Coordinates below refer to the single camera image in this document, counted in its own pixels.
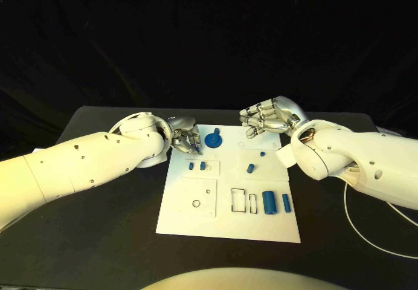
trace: robotic hand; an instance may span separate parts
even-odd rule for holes
[[[141,112],[119,120],[108,133],[0,162],[0,231],[46,202],[106,183],[135,167],[164,162],[170,146],[198,154],[194,119],[164,121]]]
[[[298,105],[279,96],[240,112],[246,137],[285,133],[276,151],[285,167],[298,164],[315,180],[340,178],[358,192],[418,210],[418,141],[380,133],[354,133],[324,120],[308,120]]]

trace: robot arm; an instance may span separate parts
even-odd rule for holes
[[[250,126],[247,138],[263,131],[291,137],[276,152],[285,167],[296,163],[312,179],[334,176],[358,192],[418,210],[416,140],[308,121],[296,104],[281,96],[242,110],[240,121]]]
[[[93,133],[0,162],[0,230],[46,202],[99,186],[135,167],[164,162],[170,146],[198,153],[194,119],[165,122],[151,113],[138,113],[109,133]]]

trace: table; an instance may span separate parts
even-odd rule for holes
[[[57,143],[106,131],[134,112],[193,116],[239,125],[237,111],[82,107]],[[307,113],[356,132],[376,131],[364,114]],[[288,137],[281,136],[282,144]],[[168,162],[135,169],[108,184],[34,210],[0,234],[0,285],[60,289],[139,289],[180,273],[217,267],[276,269],[348,289],[412,289],[418,261],[377,251],[344,216],[335,178],[309,179],[289,168],[301,244],[155,234]],[[384,202],[347,191],[353,223],[379,246],[418,255],[418,231]],[[416,217],[413,211],[403,212]]]

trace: screw hole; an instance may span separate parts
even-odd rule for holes
[[[381,175],[383,175],[383,172],[380,170],[377,170],[374,172],[374,179],[379,179],[381,177]]]

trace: white board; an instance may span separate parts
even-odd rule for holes
[[[220,130],[223,142],[211,149],[203,139],[214,128]],[[172,150],[155,233],[299,243],[286,169],[273,154],[281,148],[281,139],[269,132],[246,139],[246,130],[237,126],[198,125],[203,155]],[[249,163],[255,165],[250,174],[246,172]],[[232,211],[232,189],[245,190],[245,213]],[[276,199],[278,213],[270,215],[263,213],[262,207],[266,190]],[[291,213],[283,210],[283,193]],[[256,214],[249,213],[249,194],[256,195]]]

